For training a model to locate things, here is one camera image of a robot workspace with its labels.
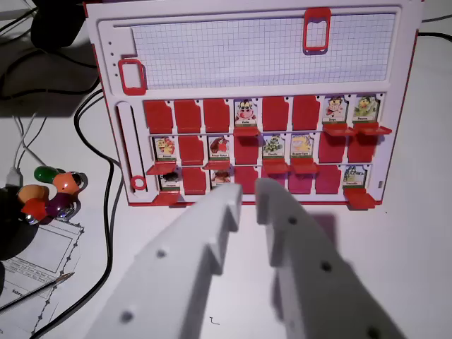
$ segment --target white cable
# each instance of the white cable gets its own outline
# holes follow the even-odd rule
[[[17,149],[16,149],[16,153],[14,154],[14,162],[13,162],[13,167],[14,168],[16,168],[16,162],[17,162],[17,157],[18,157],[18,154],[19,154],[19,150],[20,150],[20,146],[22,146],[27,152],[29,152],[29,154],[32,156],[32,157],[34,157],[34,159],[36,160],[36,161],[38,161],[42,166],[45,166],[45,163],[31,150],[31,149],[29,149],[27,146],[26,146],[26,144],[24,143],[24,139],[25,139],[25,137],[27,136],[27,133],[28,133],[28,130],[30,129],[30,127],[31,127],[31,123],[33,123],[33,120],[35,119],[35,117],[36,117],[36,114],[37,114],[37,112],[35,112],[32,116],[31,116],[31,119],[30,119],[30,121],[28,122],[28,125],[27,125],[27,127],[25,128],[25,130],[24,130],[24,132],[23,132],[23,134],[22,134],[22,138],[20,139],[20,143],[19,143],[19,145],[18,145],[18,147],[17,147]],[[17,127],[18,127],[18,130],[19,130],[19,133],[22,133],[22,131],[21,131],[21,129],[20,129],[20,125],[19,125],[19,123],[16,121],[16,118],[15,117],[13,117],[14,118],[14,122],[16,123],[16,125],[17,125]]]

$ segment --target pencil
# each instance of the pencil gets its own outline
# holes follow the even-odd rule
[[[19,297],[18,299],[13,300],[12,302],[9,302],[8,304],[5,304],[3,306],[0,307],[0,314],[8,311],[9,309],[11,309],[14,306],[18,306],[19,304],[21,304],[22,302],[30,299],[31,297],[34,297],[36,295],[38,295],[39,293],[52,288],[52,287],[56,287],[57,285],[61,284],[63,281],[65,281],[66,279],[68,279],[69,277],[71,277],[73,275],[72,273],[66,273],[63,275],[60,275],[57,279],[46,282],[43,286],[38,287],[36,290],[33,290],[25,295],[23,295],[22,297]]]

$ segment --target orange bean-shaped piece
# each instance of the orange bean-shaped piece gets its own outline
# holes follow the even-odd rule
[[[57,174],[52,183],[59,193],[74,194],[80,191],[70,172]]]
[[[49,198],[49,189],[41,185],[26,185],[22,187],[18,194],[19,201],[26,203],[31,198],[39,198],[46,201]]]

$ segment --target guess who game board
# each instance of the guess who game board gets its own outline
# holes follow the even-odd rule
[[[381,203],[422,0],[85,5],[129,204]]]

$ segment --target wire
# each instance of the wire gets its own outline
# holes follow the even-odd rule
[[[6,72],[3,73],[0,76],[0,100],[10,100],[10,99],[15,99],[17,97],[22,97],[24,95],[29,95],[32,93],[55,93],[55,94],[65,94],[65,95],[80,95],[80,94],[88,94],[91,93],[92,91],[94,91],[94,89],[97,87],[97,85],[99,85],[99,78],[97,77],[96,81],[93,83],[93,85],[88,88],[87,90],[54,90],[54,89],[46,89],[46,88],[35,88],[35,89],[31,89],[31,90],[24,90],[22,92],[19,93],[15,93],[12,95],[3,95],[3,89],[5,86],[5,82],[6,82],[6,75],[8,75],[9,73],[11,73],[14,69],[16,69],[20,64],[22,64],[24,61],[35,57],[37,55],[41,55],[41,54],[45,54],[45,51],[42,51],[41,49],[37,49],[31,53],[28,53],[24,56],[21,56],[19,59],[17,59],[16,61],[14,61],[11,65],[8,66],[8,68],[6,69]],[[79,62],[79,61],[75,61],[71,58],[69,58],[68,56],[65,56],[64,54],[58,53],[58,52],[48,52],[50,54],[55,54],[58,57],[61,57],[63,59],[66,59],[68,61],[74,62],[78,65],[81,66],[85,66],[85,67],[90,67],[92,68],[92,65],[88,65],[88,64],[84,64],[83,62]]]
[[[16,126],[20,132],[20,136],[23,136],[23,125],[22,125],[22,120],[20,120],[20,117],[16,117],[15,115],[13,115],[13,120],[16,123]]]
[[[17,169],[20,168],[20,162],[22,161],[22,158],[23,158],[23,156],[24,156],[24,154],[25,154],[25,152],[26,152],[27,150],[28,150],[28,152],[31,152],[31,154],[34,154],[34,152],[31,151],[31,150],[29,149],[29,147],[30,147],[30,145],[33,143],[33,141],[35,141],[36,138],[37,138],[37,137],[39,136],[39,134],[41,133],[42,129],[44,128],[44,124],[45,124],[46,120],[47,120],[47,117],[45,117],[45,118],[42,120],[40,129],[37,131],[36,135],[33,137],[33,139],[31,139],[31,141],[26,145],[26,148],[24,148],[24,150],[23,150],[22,153],[20,154],[19,160],[17,161],[17,166],[16,166]]]
[[[27,127],[25,128],[25,130],[23,132],[22,138],[20,138],[20,142],[19,142],[19,144],[18,144],[18,146],[16,148],[16,152],[14,153],[13,167],[16,167],[16,161],[17,161],[17,156],[19,154],[20,146],[23,144],[23,139],[25,139],[25,137],[27,136],[28,130],[30,129],[31,124],[33,123],[33,120],[35,120],[36,114],[37,114],[37,112],[33,113],[33,115],[31,116],[30,121],[28,122]]]
[[[419,32],[417,34],[419,37],[442,37],[443,39],[452,42],[452,36],[449,34],[438,33],[438,32]]]
[[[87,292],[85,295],[83,295],[75,304],[70,306],[67,310],[63,311],[59,316],[57,316],[54,320],[52,320],[50,323],[48,323],[46,326],[42,327],[40,330],[38,330],[36,333],[34,333],[30,339],[37,339],[41,338],[45,333],[52,330],[54,327],[58,326],[60,323],[65,321],[68,317],[70,317],[72,314],[77,312],[86,302],[88,302],[98,291],[99,289],[104,285],[104,283],[107,281],[110,272],[112,271],[112,265],[113,265],[113,222],[114,222],[114,214],[116,212],[117,202],[119,201],[119,194],[121,192],[122,186],[124,184],[123,180],[121,180],[121,184],[119,185],[117,196],[114,201],[114,205],[112,207],[112,217],[110,220],[110,223],[108,221],[108,200],[109,200],[109,192],[112,185],[112,178],[114,174],[114,165],[118,165],[119,163],[112,159],[111,157],[106,156],[105,154],[101,153],[97,148],[95,148],[93,145],[91,145],[83,135],[82,131],[80,130],[80,118],[81,116],[90,108],[88,104],[90,101],[98,94],[100,94],[102,90],[96,90],[92,95],[90,95],[77,109],[74,118],[73,123],[74,127],[76,129],[76,132],[82,142],[90,149],[92,150],[96,155],[100,156],[102,159],[106,160],[109,164],[109,174],[107,178],[107,185],[105,187],[105,195],[104,195],[104,205],[103,205],[103,215],[104,215],[104,231],[105,231],[105,244],[107,247],[107,266],[105,268],[104,273],[102,274],[102,277],[98,280],[98,282]]]
[[[28,28],[24,33],[18,35],[17,37],[14,37],[14,38],[12,38],[10,40],[7,40],[5,42],[0,42],[0,47],[1,46],[5,46],[7,44],[11,44],[12,42],[15,42],[16,40],[19,40],[20,38],[25,37],[30,31],[31,31],[31,28]]]
[[[423,23],[433,23],[434,21],[440,21],[440,20],[449,19],[449,18],[452,18],[452,14],[449,14],[447,16],[439,16],[438,18],[424,19],[422,22]]]
[[[0,28],[0,32],[3,32],[8,27],[11,27],[12,25],[15,25],[16,23],[18,23],[22,19],[24,19],[24,18],[28,17],[30,14],[34,13],[36,10],[37,10],[37,7],[34,7],[34,9],[30,9],[28,12],[25,12],[23,15],[19,16],[17,19],[11,21],[10,23],[7,23],[5,26]]]
[[[60,52],[57,52],[57,51],[50,51],[50,52],[47,51],[47,52],[50,53],[50,54],[55,54],[55,55],[57,55],[58,57],[61,57],[61,58],[63,58],[63,59],[66,59],[66,60],[68,60],[68,61],[70,61],[70,62],[73,62],[73,63],[75,63],[75,64],[78,64],[78,65],[80,65],[80,66],[88,67],[88,68],[90,68],[90,69],[97,69],[97,66],[96,66],[96,65],[90,65],[90,64],[85,64],[84,62],[81,62],[81,61],[76,61],[76,60],[70,58],[69,56],[67,56],[67,55],[65,55],[65,54],[62,54],[62,53],[60,53]]]

